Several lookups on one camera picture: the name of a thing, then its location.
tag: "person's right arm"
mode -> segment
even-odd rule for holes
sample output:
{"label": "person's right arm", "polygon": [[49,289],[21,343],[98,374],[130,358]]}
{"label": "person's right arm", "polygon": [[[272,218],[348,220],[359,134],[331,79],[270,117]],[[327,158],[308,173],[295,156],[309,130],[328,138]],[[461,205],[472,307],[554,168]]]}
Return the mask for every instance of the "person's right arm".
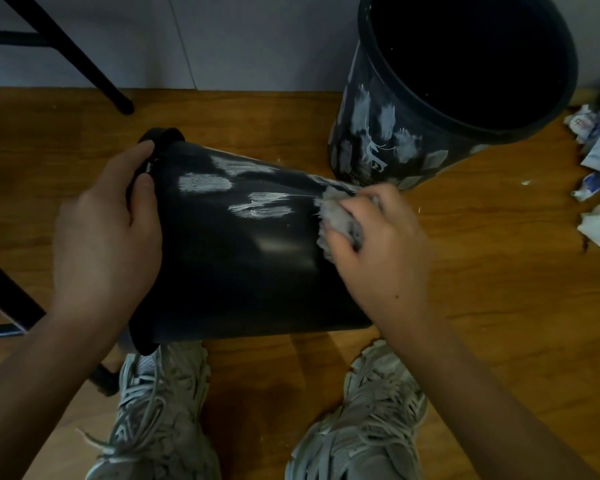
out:
{"label": "person's right arm", "polygon": [[[369,200],[377,196],[381,210]],[[355,252],[327,241],[347,289],[419,382],[482,479],[600,479],[506,391],[427,298],[432,250],[416,214],[392,185],[340,201],[360,222]]]}

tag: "floor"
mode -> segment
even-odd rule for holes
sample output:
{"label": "floor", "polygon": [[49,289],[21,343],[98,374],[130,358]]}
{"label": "floor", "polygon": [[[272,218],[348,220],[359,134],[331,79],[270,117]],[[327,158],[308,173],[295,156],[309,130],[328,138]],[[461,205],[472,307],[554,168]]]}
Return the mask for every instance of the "floor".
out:
{"label": "floor", "polygon": [[[97,91],[0,89],[0,266],[50,301],[51,238],[60,202],[145,130],[328,176],[331,93],[129,91],[122,116]],[[569,192],[587,173],[559,121],[490,148],[408,194],[438,251],[432,299],[474,352],[600,471],[600,249],[583,252]],[[350,361],[377,336],[346,333],[207,343],[205,423],[227,479],[280,479],[294,444],[342,396]],[[0,361],[20,338],[0,340]],[[115,354],[109,360],[116,361]],[[106,437],[116,398],[86,384],[28,480],[79,479],[96,452],[74,428]],[[476,478],[434,411],[419,439],[427,478]]]}

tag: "hand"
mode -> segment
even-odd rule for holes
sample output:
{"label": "hand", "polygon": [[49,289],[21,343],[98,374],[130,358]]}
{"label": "hand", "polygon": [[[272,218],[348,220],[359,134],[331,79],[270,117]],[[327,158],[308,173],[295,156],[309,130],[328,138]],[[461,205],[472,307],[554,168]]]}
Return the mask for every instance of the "hand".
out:
{"label": "hand", "polygon": [[[371,202],[373,196],[381,209]],[[427,314],[432,257],[416,214],[390,184],[367,187],[339,204],[360,223],[364,236],[356,253],[342,234],[327,231],[349,293],[385,337],[416,325]]]}
{"label": "hand", "polygon": [[95,185],[62,205],[54,237],[52,315],[78,316],[117,337],[151,289],[162,261],[153,180],[135,170],[153,151],[145,141],[109,161]]}

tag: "white sneaker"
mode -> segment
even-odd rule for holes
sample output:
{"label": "white sneaker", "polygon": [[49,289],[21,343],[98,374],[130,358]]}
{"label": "white sneaker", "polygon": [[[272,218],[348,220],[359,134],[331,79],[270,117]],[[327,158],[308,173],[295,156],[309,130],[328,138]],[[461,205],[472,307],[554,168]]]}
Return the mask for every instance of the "white sneaker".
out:
{"label": "white sneaker", "polygon": [[210,375],[199,342],[127,355],[120,371],[118,416],[86,480],[219,480],[216,452],[200,427]]}
{"label": "white sneaker", "polygon": [[347,373],[342,405],[296,446],[285,479],[422,478],[415,434],[427,404],[393,350],[376,340]]}

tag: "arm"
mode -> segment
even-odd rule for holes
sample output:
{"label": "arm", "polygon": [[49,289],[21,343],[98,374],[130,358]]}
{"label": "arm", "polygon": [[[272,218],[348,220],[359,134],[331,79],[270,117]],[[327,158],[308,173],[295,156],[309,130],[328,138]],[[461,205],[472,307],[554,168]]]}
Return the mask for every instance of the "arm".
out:
{"label": "arm", "polygon": [[51,311],[0,364],[1,480],[24,476],[155,281],[162,236],[151,177],[136,180],[130,211],[125,199],[152,150],[142,143],[113,158],[93,188],[61,208]]}
{"label": "arm", "polygon": [[[365,236],[355,253],[327,234],[338,272],[357,303],[418,380],[483,479],[599,479],[588,464],[506,391],[449,323],[432,313],[432,251],[392,185],[341,201]],[[380,199],[381,210],[368,197]]]}

